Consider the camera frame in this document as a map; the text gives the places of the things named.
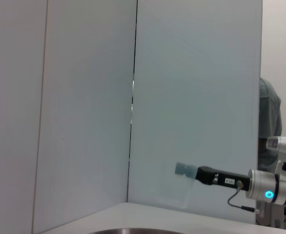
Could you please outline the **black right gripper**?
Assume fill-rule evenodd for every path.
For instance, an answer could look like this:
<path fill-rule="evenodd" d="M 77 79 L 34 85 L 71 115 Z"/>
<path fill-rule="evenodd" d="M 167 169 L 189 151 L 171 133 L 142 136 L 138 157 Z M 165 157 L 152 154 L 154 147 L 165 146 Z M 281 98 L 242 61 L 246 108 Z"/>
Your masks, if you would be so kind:
<path fill-rule="evenodd" d="M 198 180 L 206 185 L 217 184 L 224 187 L 233 189 L 248 191 L 250 187 L 251 178 L 247 175 L 241 175 L 236 173 L 229 173 L 200 166 L 186 165 L 183 163 L 176 163 L 175 174 L 179 176 L 185 176 L 187 178 Z"/>

